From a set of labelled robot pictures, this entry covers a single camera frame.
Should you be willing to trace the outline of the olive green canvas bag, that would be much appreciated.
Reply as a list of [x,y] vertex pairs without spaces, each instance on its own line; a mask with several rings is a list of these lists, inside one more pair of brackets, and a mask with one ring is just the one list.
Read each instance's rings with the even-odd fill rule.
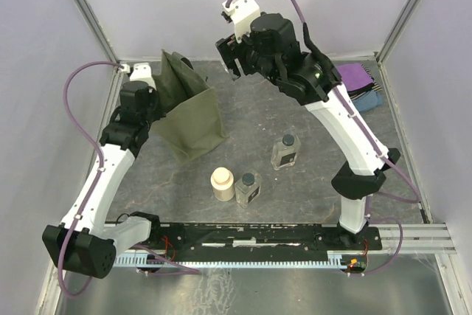
[[229,138],[216,90],[186,57],[162,51],[161,71],[153,79],[166,116],[155,121],[151,129],[168,145],[178,163],[191,162]]

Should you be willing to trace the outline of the clear bottle yellow label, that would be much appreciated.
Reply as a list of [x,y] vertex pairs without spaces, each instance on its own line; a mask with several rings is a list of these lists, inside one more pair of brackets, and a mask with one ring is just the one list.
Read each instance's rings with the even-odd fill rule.
[[232,74],[232,70],[228,67],[228,65],[224,61],[222,62],[222,65],[228,74]]

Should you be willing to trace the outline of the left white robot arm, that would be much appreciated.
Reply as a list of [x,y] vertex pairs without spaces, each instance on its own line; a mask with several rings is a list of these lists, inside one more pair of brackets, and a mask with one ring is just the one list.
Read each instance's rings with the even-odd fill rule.
[[104,278],[117,256],[141,243],[154,249],[162,230],[142,213],[107,227],[111,202],[125,174],[162,117],[159,95],[150,81],[132,80],[119,92],[119,106],[100,137],[96,162],[80,194],[57,226],[46,226],[42,240],[58,271]]

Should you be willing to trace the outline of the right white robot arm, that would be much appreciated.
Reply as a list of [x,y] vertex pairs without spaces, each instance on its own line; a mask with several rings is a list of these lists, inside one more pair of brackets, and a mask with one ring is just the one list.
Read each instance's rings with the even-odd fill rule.
[[325,127],[346,158],[331,184],[341,196],[337,238],[345,249],[364,241],[368,196],[386,181],[385,172],[400,158],[370,130],[353,105],[341,74],[331,59],[312,42],[302,25],[303,52],[292,22],[279,13],[263,13],[249,32],[230,35],[215,44],[223,64],[236,78],[259,74],[295,99]]

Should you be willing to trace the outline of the purple folded cloth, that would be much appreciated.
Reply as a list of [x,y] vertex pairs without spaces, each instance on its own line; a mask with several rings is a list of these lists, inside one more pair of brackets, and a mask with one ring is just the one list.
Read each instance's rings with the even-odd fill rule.
[[348,92],[369,90],[373,79],[360,63],[342,64],[336,67]]

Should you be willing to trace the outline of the clear bottle dark label right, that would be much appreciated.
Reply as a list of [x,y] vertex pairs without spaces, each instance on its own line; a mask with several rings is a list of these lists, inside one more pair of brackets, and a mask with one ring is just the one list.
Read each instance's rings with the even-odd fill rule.
[[295,164],[301,148],[301,142],[295,134],[285,134],[274,142],[271,164],[275,170],[291,167]]

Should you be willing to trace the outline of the clear bottle dark label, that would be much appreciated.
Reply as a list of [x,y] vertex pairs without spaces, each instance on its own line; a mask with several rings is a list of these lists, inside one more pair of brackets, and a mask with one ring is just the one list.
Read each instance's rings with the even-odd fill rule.
[[301,142],[295,134],[285,134],[274,142],[271,164],[275,170],[291,167],[295,164],[301,148]]
[[261,176],[255,171],[249,171],[235,183],[236,202],[242,208],[247,206],[260,194]]

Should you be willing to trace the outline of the striped folded cloth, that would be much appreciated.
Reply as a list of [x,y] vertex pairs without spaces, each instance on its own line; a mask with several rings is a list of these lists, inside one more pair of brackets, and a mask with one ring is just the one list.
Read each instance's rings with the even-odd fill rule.
[[371,71],[363,64],[361,64],[361,68],[364,70],[365,75],[362,75],[361,78],[358,79],[357,84],[359,85],[359,81],[361,81],[363,86],[347,91],[352,100],[356,100],[369,91],[380,91],[382,89],[381,85],[372,76]]

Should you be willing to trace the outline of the blue folded cloth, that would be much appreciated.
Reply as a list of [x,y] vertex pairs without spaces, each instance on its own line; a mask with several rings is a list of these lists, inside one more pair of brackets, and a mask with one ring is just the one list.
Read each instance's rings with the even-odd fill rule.
[[353,100],[353,105],[359,113],[364,113],[383,105],[384,101],[380,92],[369,91]]

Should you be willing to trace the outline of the cream round jar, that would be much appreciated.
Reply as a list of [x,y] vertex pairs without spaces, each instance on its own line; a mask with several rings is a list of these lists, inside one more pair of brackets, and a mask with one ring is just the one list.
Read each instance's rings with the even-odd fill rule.
[[227,168],[216,168],[210,177],[210,183],[217,200],[227,202],[234,198],[235,180],[232,172]]

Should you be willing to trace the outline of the clear bottle dark label front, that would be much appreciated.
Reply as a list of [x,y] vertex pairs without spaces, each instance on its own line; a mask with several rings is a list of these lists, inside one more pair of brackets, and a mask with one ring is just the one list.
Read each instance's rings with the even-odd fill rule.
[[235,183],[236,202],[242,208],[247,206],[260,194],[261,176],[255,171],[249,171]]

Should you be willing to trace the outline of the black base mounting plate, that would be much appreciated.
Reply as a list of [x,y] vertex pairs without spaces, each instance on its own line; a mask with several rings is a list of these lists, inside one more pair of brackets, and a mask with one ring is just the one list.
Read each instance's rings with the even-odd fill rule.
[[382,250],[379,229],[366,226],[357,236],[330,224],[167,223],[142,243],[167,250],[177,262],[326,261],[328,252]]

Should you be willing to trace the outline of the aluminium frame rail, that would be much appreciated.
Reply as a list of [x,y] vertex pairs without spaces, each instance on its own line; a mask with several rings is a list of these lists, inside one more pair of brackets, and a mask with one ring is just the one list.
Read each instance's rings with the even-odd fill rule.
[[152,223],[140,243],[152,249],[164,242],[185,251],[218,247],[307,247],[318,252],[392,251],[396,247],[431,252],[455,250],[448,230],[439,224],[381,224],[352,235],[340,226],[324,224],[186,224]]

